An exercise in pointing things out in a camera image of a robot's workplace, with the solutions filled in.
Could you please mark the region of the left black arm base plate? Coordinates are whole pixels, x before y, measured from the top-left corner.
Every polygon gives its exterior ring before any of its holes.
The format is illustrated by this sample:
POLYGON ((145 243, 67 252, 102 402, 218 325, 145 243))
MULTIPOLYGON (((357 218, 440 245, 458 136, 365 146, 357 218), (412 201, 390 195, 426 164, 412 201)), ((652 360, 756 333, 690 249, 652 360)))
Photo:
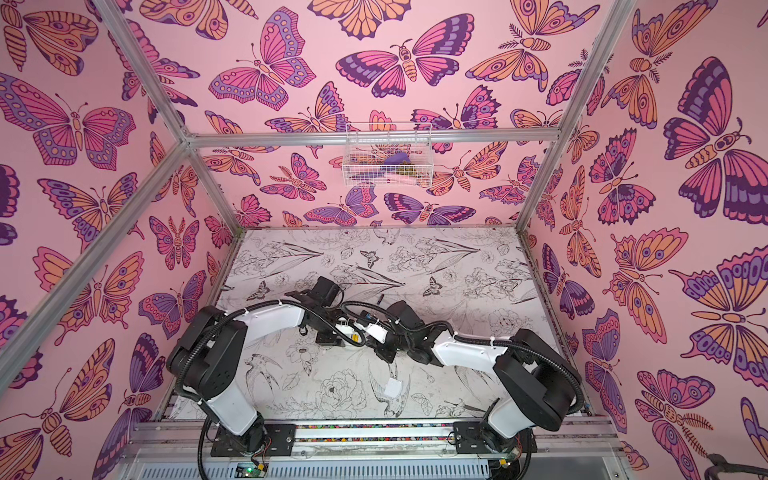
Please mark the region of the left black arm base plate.
POLYGON ((289 457, 295 445, 297 425, 278 423, 257 425, 237 436, 219 427, 210 455, 214 458, 250 457, 254 454, 266 457, 289 457))

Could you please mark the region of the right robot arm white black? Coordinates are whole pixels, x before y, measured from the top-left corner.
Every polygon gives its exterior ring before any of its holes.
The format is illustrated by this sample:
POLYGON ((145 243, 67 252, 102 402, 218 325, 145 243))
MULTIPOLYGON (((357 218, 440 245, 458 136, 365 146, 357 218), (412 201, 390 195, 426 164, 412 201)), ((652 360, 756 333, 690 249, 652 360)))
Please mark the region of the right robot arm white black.
POLYGON ((435 367, 463 367, 495 377, 508 397, 492 402, 476 438, 492 452, 522 447, 536 427, 556 432, 585 405, 582 377, 530 329, 511 337, 464 335, 444 320, 424 322, 404 301, 384 309, 362 301, 340 304, 377 356, 391 363, 397 353, 435 367))

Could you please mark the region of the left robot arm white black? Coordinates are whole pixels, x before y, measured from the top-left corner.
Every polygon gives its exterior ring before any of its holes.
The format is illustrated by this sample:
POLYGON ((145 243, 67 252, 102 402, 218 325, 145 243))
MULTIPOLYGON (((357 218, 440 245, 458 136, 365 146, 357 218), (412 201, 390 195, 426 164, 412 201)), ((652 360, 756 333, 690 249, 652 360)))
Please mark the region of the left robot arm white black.
POLYGON ((167 370, 177 396, 194 402, 216 424, 236 453, 253 454, 267 442, 264 418, 237 384, 241 357, 249 345, 283 330, 314 330, 333 345, 364 347, 365 333, 334 301, 343 296, 321 277, 309 290, 227 313, 205 306, 177 341, 167 370))

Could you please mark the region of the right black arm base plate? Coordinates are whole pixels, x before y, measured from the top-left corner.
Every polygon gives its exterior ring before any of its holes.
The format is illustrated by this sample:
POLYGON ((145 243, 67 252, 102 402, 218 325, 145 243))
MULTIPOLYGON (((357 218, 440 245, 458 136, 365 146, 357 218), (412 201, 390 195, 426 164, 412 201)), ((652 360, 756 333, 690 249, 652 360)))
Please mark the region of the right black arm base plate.
POLYGON ((499 454, 519 457, 536 453, 538 447, 531 429, 525 429, 507 439, 486 422, 457 421, 449 434, 449 443, 458 454, 499 454))

